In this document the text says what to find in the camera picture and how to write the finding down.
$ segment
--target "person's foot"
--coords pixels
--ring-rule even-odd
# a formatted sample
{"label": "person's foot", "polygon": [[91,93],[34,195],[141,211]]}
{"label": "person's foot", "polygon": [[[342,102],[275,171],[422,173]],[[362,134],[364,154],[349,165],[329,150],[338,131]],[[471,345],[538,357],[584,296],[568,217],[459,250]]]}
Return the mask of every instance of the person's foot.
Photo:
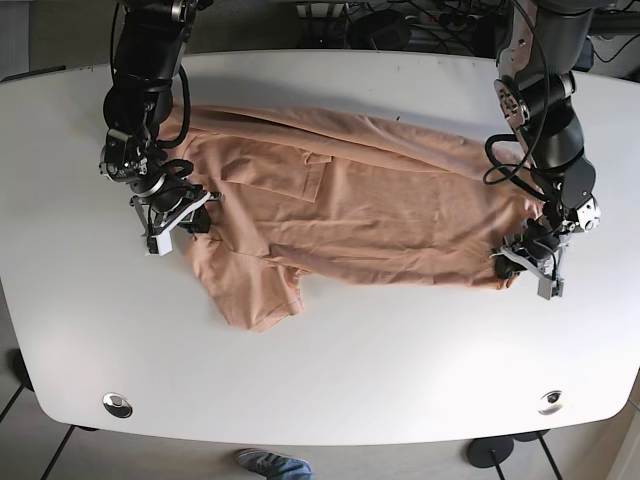
{"label": "person's foot", "polygon": [[257,473],[263,477],[272,477],[285,471],[300,471],[300,473],[311,474],[311,468],[304,460],[267,452],[266,450],[259,450],[257,448],[240,450],[236,454],[236,462],[245,470]]}

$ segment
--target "shirt sleeve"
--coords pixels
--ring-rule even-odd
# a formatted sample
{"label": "shirt sleeve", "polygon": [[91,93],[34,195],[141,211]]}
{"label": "shirt sleeve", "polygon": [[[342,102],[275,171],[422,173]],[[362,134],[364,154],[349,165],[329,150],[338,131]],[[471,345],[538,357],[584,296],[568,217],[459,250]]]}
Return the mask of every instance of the shirt sleeve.
{"label": "shirt sleeve", "polygon": [[233,252],[206,234],[194,237],[187,258],[231,326],[264,332],[303,311],[296,268]]}

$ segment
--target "metal grommet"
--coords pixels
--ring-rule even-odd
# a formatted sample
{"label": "metal grommet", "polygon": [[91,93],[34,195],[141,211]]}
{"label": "metal grommet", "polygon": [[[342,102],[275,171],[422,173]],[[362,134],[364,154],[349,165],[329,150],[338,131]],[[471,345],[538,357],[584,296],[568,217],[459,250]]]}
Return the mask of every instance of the metal grommet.
{"label": "metal grommet", "polygon": [[540,415],[553,415],[564,406],[562,391],[554,390],[544,395],[538,402]]}
{"label": "metal grommet", "polygon": [[102,404],[111,415],[117,418],[129,418],[133,414],[133,407],[118,393],[107,393],[102,397]]}

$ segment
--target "chair leg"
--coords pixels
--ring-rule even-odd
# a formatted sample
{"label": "chair leg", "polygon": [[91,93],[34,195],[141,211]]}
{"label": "chair leg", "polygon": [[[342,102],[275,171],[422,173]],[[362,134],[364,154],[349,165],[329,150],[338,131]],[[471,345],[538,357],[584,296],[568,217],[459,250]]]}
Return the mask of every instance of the chair leg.
{"label": "chair leg", "polygon": [[500,480],[505,480],[502,464],[513,452],[509,436],[477,438],[467,447],[467,460],[476,468],[495,468]]}

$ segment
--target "black cable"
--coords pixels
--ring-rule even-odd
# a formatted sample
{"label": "black cable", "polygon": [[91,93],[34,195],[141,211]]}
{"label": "black cable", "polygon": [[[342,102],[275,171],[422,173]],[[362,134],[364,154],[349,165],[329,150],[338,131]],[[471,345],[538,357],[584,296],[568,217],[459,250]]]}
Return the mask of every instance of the black cable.
{"label": "black cable", "polygon": [[189,90],[189,79],[187,78],[187,72],[184,71],[184,67],[182,65],[180,65],[178,75],[180,75],[180,80],[182,81],[182,102],[184,103],[182,114],[182,128],[180,129],[180,133],[175,140],[158,140],[156,142],[158,147],[163,150],[176,148],[178,145],[184,142],[184,139],[187,138],[187,133],[189,133],[189,127],[191,124],[191,92]]}
{"label": "black cable", "polygon": [[560,474],[560,470],[558,470],[558,466],[556,465],[556,462],[553,460],[553,456],[549,451],[549,447],[547,447],[547,442],[544,441],[544,438],[542,437],[542,434],[540,432],[536,432],[536,436],[538,437],[538,440],[540,440],[540,444],[542,445],[542,449],[544,450],[544,453],[547,456],[549,463],[551,464],[553,473],[556,474],[556,478],[558,480],[562,480],[562,475]]}
{"label": "black cable", "polygon": [[[500,143],[500,142],[517,142],[518,138],[512,134],[512,133],[504,133],[504,134],[498,134],[498,135],[493,135],[491,137],[489,137],[487,139],[487,141],[484,144],[484,152],[487,155],[487,158],[489,159],[489,161],[493,164],[493,167],[491,167],[489,170],[487,170],[483,177],[482,177],[482,182],[485,185],[495,185],[495,183],[490,183],[487,178],[489,177],[489,175],[491,175],[493,172],[495,172],[496,170],[499,170],[500,173],[502,173],[504,176],[502,178],[500,178],[500,182],[506,181],[503,180],[504,178],[507,178],[507,176],[511,175],[511,172],[513,170],[509,170],[509,166],[514,165],[513,163],[501,163],[493,154],[493,145],[496,143]],[[524,163],[520,162],[518,164],[514,165],[515,169],[519,169],[519,170],[530,170],[533,171],[533,169],[527,167]],[[540,193],[539,191],[537,191],[535,188],[533,188],[531,185],[529,185],[527,182],[525,182],[524,180],[522,180],[520,177],[518,176],[513,176],[511,178],[509,178],[509,180],[515,184],[516,186],[518,186],[520,189],[524,190],[525,192],[527,192],[529,195],[531,195],[534,198],[537,198],[538,200],[541,200],[543,202],[546,202],[547,200],[549,200],[543,193]]]}
{"label": "black cable", "polygon": [[634,35],[634,36],[633,36],[633,37],[631,37],[629,40],[627,40],[627,42],[626,42],[622,47],[620,47],[620,49],[616,52],[616,54],[615,54],[613,57],[611,57],[611,58],[609,58],[609,59],[607,59],[607,60],[605,60],[604,58],[602,58],[602,57],[598,54],[598,52],[596,51],[596,49],[595,49],[595,48],[593,49],[593,53],[594,53],[594,55],[595,55],[596,57],[598,57],[598,60],[600,60],[602,63],[611,63],[611,62],[613,62],[616,58],[618,58],[618,55],[620,55],[620,54],[622,53],[622,51],[623,51],[625,48],[627,48],[631,42],[633,42],[633,41],[634,41],[635,39],[637,39],[637,38],[640,38],[640,33],[639,33],[639,34],[637,34],[637,35]]}
{"label": "black cable", "polygon": [[114,57],[114,46],[113,43],[116,37],[116,23],[118,21],[118,12],[120,11],[120,4],[116,3],[116,9],[113,12],[113,21],[111,23],[111,40],[109,41],[109,66],[111,67],[111,81],[115,83],[116,79],[116,70],[113,66],[113,62],[115,61]]}
{"label": "black cable", "polygon": [[504,473],[502,473],[502,469],[500,468],[500,462],[498,462],[498,459],[496,458],[496,451],[489,450],[489,455],[491,456],[491,461],[493,462],[493,466],[496,467],[496,471],[498,472],[498,476],[500,477],[500,480],[505,480]]}
{"label": "black cable", "polygon": [[71,425],[69,427],[69,430],[67,430],[67,434],[62,439],[62,442],[60,443],[60,446],[56,450],[56,453],[53,455],[53,458],[49,462],[49,465],[47,465],[47,469],[42,474],[42,477],[40,478],[40,480],[46,480],[47,478],[49,478],[49,474],[51,473],[51,470],[53,470],[53,467],[56,465],[56,462],[58,461],[58,458],[60,457],[60,454],[62,453],[62,450],[64,450],[65,445],[69,441],[69,438],[71,438],[71,434],[73,433],[73,431],[75,429],[76,429],[75,425]]}
{"label": "black cable", "polygon": [[440,47],[440,45],[444,45],[444,48],[446,49],[445,52],[448,54],[449,53],[449,46],[447,45],[447,40],[450,40],[451,38],[442,38],[440,35],[436,34],[435,32],[432,32],[431,29],[429,27],[425,27],[422,25],[417,26],[421,31],[428,33],[429,35],[431,35],[433,38],[435,38],[438,43],[436,44],[436,46],[433,48],[433,50],[431,50],[430,53],[435,53],[435,51],[438,49],[438,47]]}
{"label": "black cable", "polygon": [[[498,185],[498,184],[506,182],[506,181],[511,181],[512,183],[518,185],[520,188],[523,188],[522,183],[524,183],[524,182],[522,182],[522,180],[518,179],[517,175],[518,175],[518,172],[522,169],[522,167],[524,167],[524,165],[529,161],[529,159],[533,155],[533,151],[538,146],[538,142],[540,141],[540,138],[542,137],[542,132],[544,130],[544,125],[545,125],[545,122],[547,120],[547,114],[549,113],[549,96],[550,96],[551,87],[550,87],[550,81],[549,81],[549,66],[547,64],[547,57],[544,54],[544,49],[542,48],[542,44],[540,43],[539,39],[537,38],[536,31],[535,31],[536,30],[535,26],[533,25],[533,22],[531,21],[531,18],[529,18],[529,15],[527,14],[527,12],[518,3],[518,1],[517,0],[511,0],[511,1],[513,3],[513,6],[520,13],[520,15],[522,15],[522,18],[524,19],[525,23],[527,24],[527,27],[529,27],[529,30],[531,30],[531,35],[533,36],[533,43],[537,47],[538,52],[540,53],[540,60],[542,62],[542,67],[544,69],[544,106],[543,106],[543,110],[542,110],[542,118],[540,119],[540,126],[538,127],[538,131],[536,132],[536,135],[534,137],[533,143],[527,149],[527,152],[525,153],[524,158],[518,164],[518,166],[516,168],[514,168],[513,170],[511,170],[508,174],[504,173],[504,169],[501,166],[501,164],[498,161],[498,159],[495,158],[495,156],[493,154],[493,150],[492,150],[491,147],[493,146],[494,143],[497,143],[497,141],[513,141],[513,140],[496,140],[496,138],[500,138],[500,136],[498,136],[498,135],[494,135],[493,137],[490,137],[487,140],[487,142],[485,143],[485,152],[487,153],[487,156],[489,157],[489,160],[493,164],[493,167],[491,167],[489,170],[487,170],[487,172],[485,172],[485,175],[483,176],[482,181],[483,181],[483,183],[485,185]],[[499,178],[498,180],[493,180],[493,181],[488,180],[489,175],[491,175],[496,170],[500,170],[500,172],[503,174],[503,177]],[[526,190],[528,193],[531,193],[531,191],[530,191],[531,187],[529,185],[527,185],[527,187],[529,187],[529,189],[526,189],[526,188],[523,188],[523,189]],[[540,198],[541,194],[539,194],[539,192],[536,192],[536,194],[537,195],[534,195],[534,196],[536,198]]]}
{"label": "black cable", "polygon": [[451,30],[449,27],[447,27],[446,25],[442,24],[440,22],[440,19],[438,17],[436,17],[435,15],[431,14],[430,12],[428,12],[427,10],[425,10],[424,8],[418,6],[415,2],[408,0],[406,3],[408,3],[409,5],[413,6],[413,8],[420,10],[422,13],[424,13],[425,15],[427,15],[429,18],[431,18],[434,22],[436,22],[438,25],[440,25],[440,27],[442,27],[442,29],[447,32],[449,35],[451,35],[453,38],[456,39],[456,41],[458,43],[460,43],[460,45],[462,45],[464,48],[466,48],[467,50],[469,50],[469,52],[473,55],[473,56],[477,56],[476,52],[473,50],[473,48],[464,40],[462,40],[458,34],[456,32],[454,32],[453,30]]}
{"label": "black cable", "polygon": [[629,10],[634,3],[638,2],[639,0],[631,0],[629,2],[629,5],[627,5],[626,7],[624,7],[622,10],[618,10],[618,12],[626,12],[627,10]]}
{"label": "black cable", "polygon": [[13,407],[13,404],[16,403],[16,400],[22,393],[22,390],[24,390],[24,385],[20,385],[18,387],[18,390],[16,390],[16,393],[13,394],[13,397],[11,397],[11,400],[9,400],[9,403],[7,403],[7,406],[4,407],[4,410],[2,410],[2,413],[0,414],[0,423],[2,423],[2,420],[4,420],[4,417],[7,416],[7,413],[9,413],[9,410],[11,410],[11,407]]}

